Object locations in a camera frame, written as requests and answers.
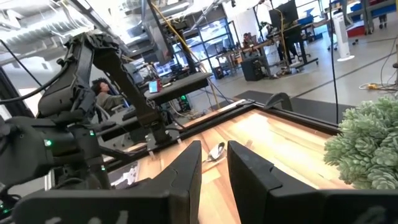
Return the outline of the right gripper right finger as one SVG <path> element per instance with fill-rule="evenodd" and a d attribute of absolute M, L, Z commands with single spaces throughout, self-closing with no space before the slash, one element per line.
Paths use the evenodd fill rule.
<path fill-rule="evenodd" d="M 241 223 L 397 223 L 395 190 L 317 190 L 236 141 L 227 161 Z"/>

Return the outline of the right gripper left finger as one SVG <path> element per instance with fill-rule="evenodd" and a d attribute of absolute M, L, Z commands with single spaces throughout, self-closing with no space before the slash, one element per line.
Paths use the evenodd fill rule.
<path fill-rule="evenodd" d="M 193 141 L 153 179 L 120 190 L 48 190 L 23 198 L 16 224 L 196 223 L 201 188 L 201 142 Z"/>

